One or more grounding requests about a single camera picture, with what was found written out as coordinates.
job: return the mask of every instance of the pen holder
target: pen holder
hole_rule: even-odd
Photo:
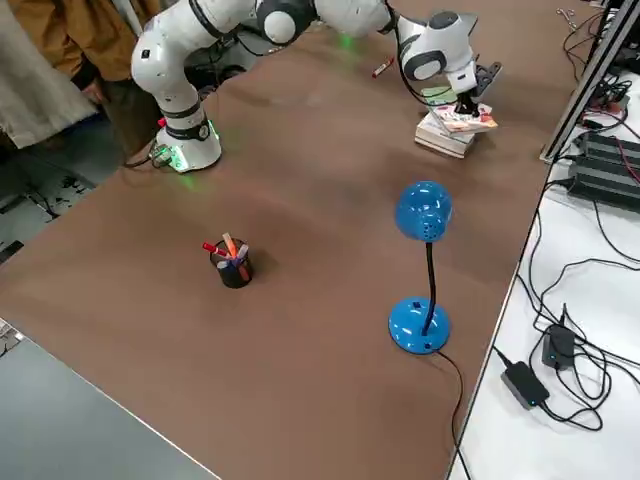
[[[238,250],[244,245],[244,242],[237,238],[234,238],[233,242],[236,244]],[[227,248],[223,241],[218,242],[216,247],[222,249]],[[242,288],[248,285],[253,279],[253,266],[251,265],[249,252],[247,252],[247,255],[242,260],[238,260],[235,264],[233,260],[225,260],[214,253],[209,254],[209,259],[213,266],[216,267],[216,270],[218,270],[222,283],[228,288]],[[227,266],[225,268],[219,268],[218,264],[220,262],[226,262]]]

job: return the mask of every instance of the blue desk lamp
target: blue desk lamp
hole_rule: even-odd
[[[440,350],[449,338],[447,313],[436,305],[433,243],[442,238],[451,219],[451,196],[435,182],[407,188],[396,206],[396,225],[407,237],[426,243],[431,298],[409,297],[389,316],[391,338],[404,350],[426,355]]]

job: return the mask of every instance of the power adapter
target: power adapter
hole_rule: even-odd
[[[575,338],[563,325],[551,325],[542,344],[542,363],[557,370],[573,367]]]
[[[507,367],[501,375],[502,381],[513,396],[516,397],[516,400],[520,402],[520,405],[527,410],[531,410],[549,398],[548,390],[526,363],[511,363],[495,346],[493,349]]]

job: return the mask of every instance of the metal frame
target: metal frame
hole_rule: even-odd
[[[620,46],[627,38],[629,30],[640,15],[640,0],[626,0],[620,7],[608,33],[600,42],[595,54],[580,79],[569,105],[562,114],[551,139],[544,146],[540,158],[545,162],[553,162],[558,158],[564,143],[573,131],[578,118],[584,111],[587,102],[593,95],[598,83],[607,73],[611,62],[618,54]]]

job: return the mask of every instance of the marker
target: marker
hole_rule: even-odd
[[[211,252],[214,255],[218,255],[220,257],[224,257],[224,258],[231,257],[231,255],[229,255],[229,252],[227,252],[226,250],[222,250],[221,248],[218,248],[207,242],[204,242],[202,244],[202,248],[204,248],[207,252]]]
[[[387,60],[386,62],[384,62],[382,65],[380,65],[378,68],[376,68],[373,73],[371,74],[371,76],[373,78],[378,78],[380,75],[382,75],[385,71],[387,71],[387,69],[394,64],[394,62],[396,61],[396,57],[391,57],[389,60]]]
[[[251,280],[251,279],[249,278],[249,272],[247,272],[247,269],[245,268],[245,266],[244,266],[244,265],[240,265],[240,266],[238,267],[238,271],[240,272],[240,276],[242,277],[242,279],[243,279],[245,282],[248,282],[249,280]]]
[[[247,253],[249,253],[249,245],[247,245],[246,243],[244,245],[242,245],[240,247],[240,250],[238,250],[238,256],[236,258],[233,259],[233,264],[237,267],[239,264],[241,264],[244,259],[247,256]]]
[[[238,256],[238,249],[236,248],[236,244],[233,243],[233,239],[231,238],[231,235],[229,235],[228,233],[225,233],[222,235],[222,239],[224,240],[224,243],[227,246],[227,250],[229,250],[231,257],[236,258]]]

